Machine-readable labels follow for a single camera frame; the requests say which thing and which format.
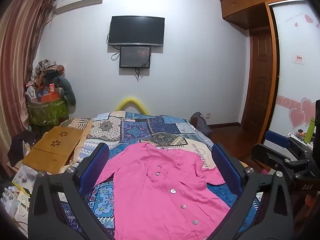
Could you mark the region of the brown wooden wardrobe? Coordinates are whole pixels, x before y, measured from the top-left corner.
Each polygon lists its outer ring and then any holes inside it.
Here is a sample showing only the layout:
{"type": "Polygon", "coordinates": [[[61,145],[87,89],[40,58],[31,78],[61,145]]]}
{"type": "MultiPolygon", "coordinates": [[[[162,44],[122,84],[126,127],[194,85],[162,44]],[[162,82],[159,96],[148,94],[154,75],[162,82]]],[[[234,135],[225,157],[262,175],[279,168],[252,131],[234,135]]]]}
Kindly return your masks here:
{"type": "Polygon", "coordinates": [[[267,27],[270,20],[266,2],[269,1],[271,0],[221,0],[222,18],[244,30],[267,27]]]}

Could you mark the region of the dark green plush toy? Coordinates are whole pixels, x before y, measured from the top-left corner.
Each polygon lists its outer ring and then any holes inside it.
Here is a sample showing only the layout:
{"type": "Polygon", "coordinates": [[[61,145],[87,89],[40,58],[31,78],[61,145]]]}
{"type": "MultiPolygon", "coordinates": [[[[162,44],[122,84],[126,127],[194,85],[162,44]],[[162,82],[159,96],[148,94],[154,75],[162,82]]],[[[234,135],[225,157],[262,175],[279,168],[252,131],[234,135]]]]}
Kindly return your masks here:
{"type": "Polygon", "coordinates": [[[74,92],[72,90],[72,86],[70,84],[70,82],[63,76],[58,76],[57,77],[57,86],[62,88],[64,90],[64,97],[66,98],[67,102],[71,105],[71,106],[75,106],[76,105],[76,98],[74,95],[74,92]]]}

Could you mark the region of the orange box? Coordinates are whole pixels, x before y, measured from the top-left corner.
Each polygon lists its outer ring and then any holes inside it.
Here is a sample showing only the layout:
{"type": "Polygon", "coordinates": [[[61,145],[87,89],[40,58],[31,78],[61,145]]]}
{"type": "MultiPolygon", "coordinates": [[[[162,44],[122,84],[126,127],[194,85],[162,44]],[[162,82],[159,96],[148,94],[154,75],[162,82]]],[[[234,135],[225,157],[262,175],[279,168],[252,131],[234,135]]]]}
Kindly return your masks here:
{"type": "Polygon", "coordinates": [[[59,93],[56,92],[55,85],[50,83],[47,89],[45,87],[41,87],[36,94],[36,98],[40,103],[48,103],[59,99],[60,96],[59,93]]]}

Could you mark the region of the green bottle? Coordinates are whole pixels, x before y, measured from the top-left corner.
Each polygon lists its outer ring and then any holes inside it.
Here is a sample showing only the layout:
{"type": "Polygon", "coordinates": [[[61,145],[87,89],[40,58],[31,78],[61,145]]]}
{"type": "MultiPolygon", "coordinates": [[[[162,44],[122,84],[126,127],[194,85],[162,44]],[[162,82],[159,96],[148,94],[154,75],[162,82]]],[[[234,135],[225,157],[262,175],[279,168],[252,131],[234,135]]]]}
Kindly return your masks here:
{"type": "Polygon", "coordinates": [[[310,124],[309,124],[307,133],[304,138],[304,142],[306,144],[309,144],[311,142],[311,138],[313,136],[314,129],[315,129],[315,118],[311,117],[310,124]]]}

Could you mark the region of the grey bag on floor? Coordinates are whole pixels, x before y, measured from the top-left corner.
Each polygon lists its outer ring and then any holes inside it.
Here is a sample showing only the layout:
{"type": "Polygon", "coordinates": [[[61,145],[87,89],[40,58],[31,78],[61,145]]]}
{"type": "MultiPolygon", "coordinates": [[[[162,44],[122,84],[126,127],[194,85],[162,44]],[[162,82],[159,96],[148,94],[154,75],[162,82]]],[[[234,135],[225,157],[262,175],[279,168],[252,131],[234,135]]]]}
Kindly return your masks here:
{"type": "Polygon", "coordinates": [[[207,125],[204,116],[200,112],[196,112],[191,116],[190,123],[207,137],[212,133],[212,130],[207,125]]]}

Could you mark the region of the wooden door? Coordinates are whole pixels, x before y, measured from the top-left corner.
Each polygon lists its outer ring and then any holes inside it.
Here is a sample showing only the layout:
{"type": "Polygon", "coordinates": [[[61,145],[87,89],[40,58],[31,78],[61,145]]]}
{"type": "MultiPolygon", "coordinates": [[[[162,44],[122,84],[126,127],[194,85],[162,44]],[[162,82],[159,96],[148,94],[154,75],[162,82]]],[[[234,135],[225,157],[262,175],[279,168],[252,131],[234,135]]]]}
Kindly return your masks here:
{"type": "Polygon", "coordinates": [[[269,29],[250,33],[250,68],[242,128],[257,140],[262,131],[269,103],[273,50],[269,29]]]}

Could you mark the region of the wooden folding lap table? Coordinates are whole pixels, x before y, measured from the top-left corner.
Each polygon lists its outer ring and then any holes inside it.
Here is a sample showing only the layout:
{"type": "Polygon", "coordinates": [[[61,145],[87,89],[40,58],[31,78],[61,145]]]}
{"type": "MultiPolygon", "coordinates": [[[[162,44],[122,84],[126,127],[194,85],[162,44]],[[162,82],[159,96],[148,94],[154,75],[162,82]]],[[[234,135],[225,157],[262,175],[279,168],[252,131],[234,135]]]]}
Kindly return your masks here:
{"type": "Polygon", "coordinates": [[[37,172],[57,174],[69,161],[81,136],[81,129],[56,126],[33,146],[22,164],[37,172]]]}

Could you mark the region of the dark clothing on floor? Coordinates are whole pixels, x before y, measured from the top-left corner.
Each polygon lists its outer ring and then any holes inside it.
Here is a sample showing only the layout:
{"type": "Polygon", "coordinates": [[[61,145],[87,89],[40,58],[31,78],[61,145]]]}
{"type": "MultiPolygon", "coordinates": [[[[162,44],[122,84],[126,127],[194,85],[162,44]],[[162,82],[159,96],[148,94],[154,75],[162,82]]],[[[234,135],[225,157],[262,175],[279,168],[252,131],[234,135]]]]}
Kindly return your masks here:
{"type": "Polygon", "coordinates": [[[8,159],[10,166],[15,166],[23,156],[23,142],[28,143],[29,146],[34,146],[41,136],[39,133],[33,131],[23,131],[15,135],[11,140],[11,146],[8,152],[8,159]]]}

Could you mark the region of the yellow foam tube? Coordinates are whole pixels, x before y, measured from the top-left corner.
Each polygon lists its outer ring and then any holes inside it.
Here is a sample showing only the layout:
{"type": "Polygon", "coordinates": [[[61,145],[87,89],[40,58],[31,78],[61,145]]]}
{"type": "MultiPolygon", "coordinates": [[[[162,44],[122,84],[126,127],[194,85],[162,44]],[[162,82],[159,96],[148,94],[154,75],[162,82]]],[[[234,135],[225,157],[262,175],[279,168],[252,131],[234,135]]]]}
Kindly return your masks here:
{"type": "Polygon", "coordinates": [[[116,107],[116,111],[124,111],[127,107],[135,108],[140,114],[149,115],[149,112],[146,110],[144,105],[135,97],[127,97],[123,99],[116,107]]]}

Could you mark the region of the floral clothes pile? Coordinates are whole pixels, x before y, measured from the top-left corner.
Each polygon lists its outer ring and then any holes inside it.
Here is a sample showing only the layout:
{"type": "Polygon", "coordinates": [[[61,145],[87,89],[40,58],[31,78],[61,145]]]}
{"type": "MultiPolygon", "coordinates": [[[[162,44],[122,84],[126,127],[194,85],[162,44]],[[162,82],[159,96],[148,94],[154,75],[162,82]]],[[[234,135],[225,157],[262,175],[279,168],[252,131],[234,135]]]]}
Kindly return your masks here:
{"type": "Polygon", "coordinates": [[[65,76],[65,67],[45,59],[40,61],[34,68],[29,83],[33,86],[40,87],[43,79],[50,80],[57,76],[65,76]]]}

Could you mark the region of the large wall television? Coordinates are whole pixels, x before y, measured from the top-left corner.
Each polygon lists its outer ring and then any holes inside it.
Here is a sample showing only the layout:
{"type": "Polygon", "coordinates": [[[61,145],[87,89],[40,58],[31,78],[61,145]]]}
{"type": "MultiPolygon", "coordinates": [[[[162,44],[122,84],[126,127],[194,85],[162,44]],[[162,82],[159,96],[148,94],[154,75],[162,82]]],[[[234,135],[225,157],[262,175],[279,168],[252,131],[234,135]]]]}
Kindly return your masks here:
{"type": "Polygon", "coordinates": [[[112,16],[108,43],[113,46],[163,46],[165,18],[112,16]]]}

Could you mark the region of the green storage basket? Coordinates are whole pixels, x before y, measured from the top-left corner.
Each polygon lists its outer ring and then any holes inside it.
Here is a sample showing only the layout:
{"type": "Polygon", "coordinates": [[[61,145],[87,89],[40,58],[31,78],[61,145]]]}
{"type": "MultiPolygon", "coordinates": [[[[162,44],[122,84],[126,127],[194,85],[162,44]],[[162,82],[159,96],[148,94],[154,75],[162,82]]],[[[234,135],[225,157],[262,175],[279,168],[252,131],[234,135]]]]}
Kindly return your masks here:
{"type": "Polygon", "coordinates": [[[57,126],[68,118],[67,103],[62,98],[45,103],[27,103],[29,122],[37,126],[57,126]]]}

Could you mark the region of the pink knit cardigan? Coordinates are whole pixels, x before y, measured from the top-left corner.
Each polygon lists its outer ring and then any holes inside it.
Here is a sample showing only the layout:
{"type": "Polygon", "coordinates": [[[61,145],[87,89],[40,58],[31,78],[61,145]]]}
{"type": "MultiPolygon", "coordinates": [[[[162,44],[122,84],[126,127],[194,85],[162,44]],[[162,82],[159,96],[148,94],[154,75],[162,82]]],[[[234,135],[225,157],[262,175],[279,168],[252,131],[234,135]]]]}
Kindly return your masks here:
{"type": "Polygon", "coordinates": [[[206,239],[229,212],[208,190],[224,180],[194,152],[147,142],[129,145],[104,166],[97,183],[114,182],[115,239],[206,239]]]}

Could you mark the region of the paper clutter pile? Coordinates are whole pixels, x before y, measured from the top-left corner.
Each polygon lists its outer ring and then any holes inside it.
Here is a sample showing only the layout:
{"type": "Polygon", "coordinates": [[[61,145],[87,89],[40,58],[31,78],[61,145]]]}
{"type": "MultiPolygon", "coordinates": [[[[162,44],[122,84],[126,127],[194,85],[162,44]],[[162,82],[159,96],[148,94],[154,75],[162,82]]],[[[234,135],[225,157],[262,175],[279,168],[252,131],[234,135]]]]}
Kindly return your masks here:
{"type": "Polygon", "coordinates": [[[37,172],[22,165],[8,186],[1,192],[1,206],[13,223],[28,238],[28,216],[31,194],[37,172]]]}

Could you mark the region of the striped pink curtain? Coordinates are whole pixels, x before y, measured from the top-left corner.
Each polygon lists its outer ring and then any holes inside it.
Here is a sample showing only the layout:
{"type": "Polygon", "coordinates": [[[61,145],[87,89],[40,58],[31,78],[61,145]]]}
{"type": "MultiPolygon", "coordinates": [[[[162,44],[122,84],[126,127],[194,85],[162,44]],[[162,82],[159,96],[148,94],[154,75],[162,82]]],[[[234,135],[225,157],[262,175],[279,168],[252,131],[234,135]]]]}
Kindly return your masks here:
{"type": "Polygon", "coordinates": [[[1,171],[12,137],[28,128],[25,85],[55,0],[13,0],[1,16],[1,171]]]}

